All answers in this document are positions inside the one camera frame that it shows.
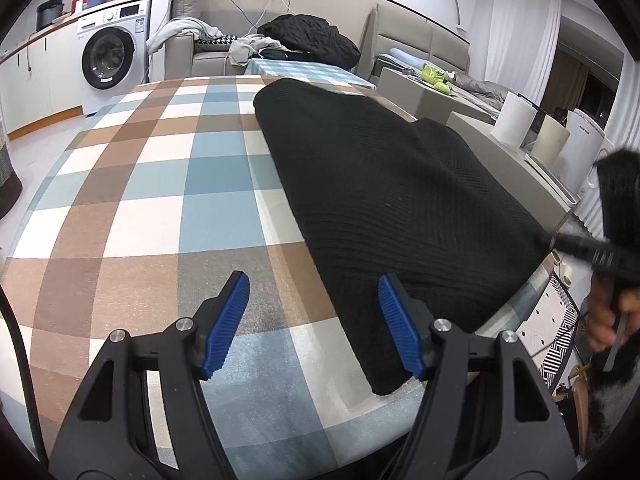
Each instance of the kitchen counter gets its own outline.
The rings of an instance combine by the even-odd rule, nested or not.
[[[2,54],[0,54],[0,64],[5,62],[14,54],[17,54],[18,52],[20,52],[22,49],[24,49],[26,46],[30,45],[31,43],[34,43],[35,41],[38,41],[41,38],[44,38],[47,34],[51,34],[52,32],[58,30],[59,28],[66,27],[67,25],[71,25],[72,23],[77,22],[78,19],[81,18],[82,16],[91,14],[92,12],[96,12],[101,9],[107,9],[108,7],[116,6],[117,4],[122,4],[125,2],[135,2],[135,1],[137,0],[111,0],[110,2],[106,2],[104,4],[91,7],[90,9],[85,9],[82,12],[75,12],[72,14],[68,14],[61,21],[57,23],[53,23],[52,25],[49,25],[49,27],[45,27],[42,30],[39,30],[38,32],[30,34],[26,40],[22,41],[12,49],[6,50]]]

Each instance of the knit fabric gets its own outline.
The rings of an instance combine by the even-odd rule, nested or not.
[[[545,256],[542,228],[453,130],[293,79],[255,114],[300,231],[375,393],[409,374],[378,304],[396,272],[436,317],[472,332]]]

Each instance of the white door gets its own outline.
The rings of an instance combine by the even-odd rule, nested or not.
[[[24,54],[28,72],[24,103],[27,119],[26,124],[50,116],[52,113],[45,39],[46,37],[40,38],[20,51],[20,54]],[[21,68],[22,63],[23,57],[20,56]]]
[[[70,25],[59,28],[45,39],[51,113],[55,114],[81,105],[80,41],[76,28]]]
[[[28,72],[24,50],[0,64],[0,102],[2,102],[2,119],[7,133],[29,122],[27,82]]]

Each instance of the gray blanket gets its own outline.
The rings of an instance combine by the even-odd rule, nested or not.
[[[509,92],[508,88],[498,85],[497,83],[491,83],[490,81],[478,81],[467,74],[456,72],[453,79],[448,80],[449,83],[466,90],[470,94],[475,95],[481,101],[487,103],[489,106],[502,109],[504,100]]]

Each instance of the green shoe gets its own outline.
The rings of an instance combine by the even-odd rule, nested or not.
[[[435,86],[436,83],[444,82],[444,70],[440,70],[439,68],[425,63],[422,67],[422,72],[420,73],[420,79]]]
[[[449,95],[451,93],[451,87],[446,83],[436,83],[433,87],[438,91],[442,92],[445,95]]]

